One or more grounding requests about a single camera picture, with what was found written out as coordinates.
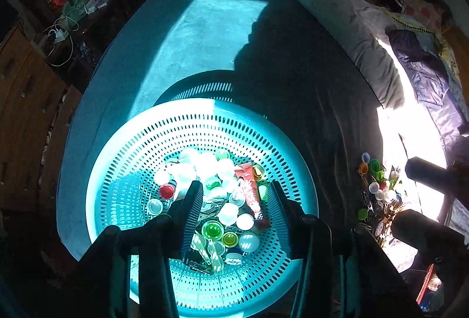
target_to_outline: toothpaste tube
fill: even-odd
[[[268,228],[269,220],[263,214],[260,206],[260,196],[257,191],[257,184],[254,180],[252,163],[240,164],[234,168],[234,173],[240,180],[242,192],[246,198],[246,204],[254,213],[256,225],[259,228]]]

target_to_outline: white cable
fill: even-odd
[[[69,57],[67,60],[65,60],[65,61],[64,61],[62,64],[60,64],[60,65],[55,65],[55,64],[49,63],[51,66],[53,66],[53,67],[61,67],[62,65],[64,65],[65,63],[67,63],[67,62],[72,58],[72,55],[73,55],[73,40],[72,40],[72,35],[69,34],[69,36],[70,36],[70,43],[71,43],[71,45],[72,45],[72,50],[71,50],[71,52],[70,52],[70,57]]]
[[[70,19],[72,22],[74,22],[74,23],[77,25],[77,28],[76,28],[76,29],[67,30],[65,27],[63,27],[62,25],[60,25],[60,24],[57,23],[57,22],[58,22],[59,20],[61,20],[61,19]],[[71,17],[69,17],[69,16],[61,16],[61,17],[59,17],[59,18],[57,18],[57,19],[55,20],[55,22],[53,23],[52,26],[47,27],[47,28],[43,31],[43,33],[46,32],[47,30],[49,30],[49,32],[47,33],[47,36],[50,36],[51,32],[57,32],[57,26],[60,26],[60,28],[63,28],[65,31],[70,31],[70,32],[78,31],[78,30],[80,29],[80,25],[78,24],[78,22],[76,22],[75,20],[73,20]],[[55,64],[49,63],[51,66],[53,66],[53,67],[61,67],[62,65],[64,65],[65,63],[67,63],[67,62],[72,58],[72,55],[73,55],[73,39],[72,39],[72,35],[71,35],[70,33],[69,33],[69,36],[70,36],[70,43],[71,43],[71,45],[72,45],[72,50],[71,50],[71,52],[70,52],[70,57],[69,57],[67,60],[65,60],[65,61],[64,61],[62,64],[60,64],[60,65],[55,65]],[[54,44],[52,50],[49,52],[49,54],[48,54],[46,57],[49,57],[49,56],[51,55],[51,53],[54,51],[54,49],[55,49],[55,44]]]

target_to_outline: wooden drawer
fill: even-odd
[[[43,59],[31,52],[0,117],[0,206],[37,210],[42,150],[64,88]]]
[[[6,99],[32,47],[18,28],[0,45],[0,116]]]
[[[52,137],[47,147],[41,187],[39,189],[39,209],[54,210],[59,183],[60,167],[62,166],[65,144],[69,135],[70,124],[81,100],[81,93],[71,87],[65,101],[60,107],[55,121]]]

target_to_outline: bed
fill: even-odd
[[[387,168],[403,169],[413,156],[446,166],[440,134],[389,46],[389,26],[398,23],[363,0],[148,0],[106,51],[74,117],[57,196],[62,242],[76,259],[91,244],[86,188],[112,134],[207,71],[232,71],[233,102],[295,144],[332,227],[356,224],[363,152]],[[402,180],[411,208],[435,219],[442,195]],[[416,250],[395,242],[386,253],[404,270]]]

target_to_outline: perforated basket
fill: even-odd
[[[170,101],[135,116],[107,142],[95,162],[86,194],[91,242],[108,225],[121,229],[148,221],[146,203],[157,197],[156,168],[188,146],[228,149],[235,162],[260,164],[288,198],[317,216],[310,172],[290,140],[260,115],[232,103],[191,98]],[[269,216],[268,203],[262,208]],[[247,317],[283,296],[297,281],[301,261],[281,251],[275,229],[259,235],[260,247],[241,266],[210,276],[170,260],[174,295],[183,317]],[[130,296],[138,302],[138,257],[132,256]]]

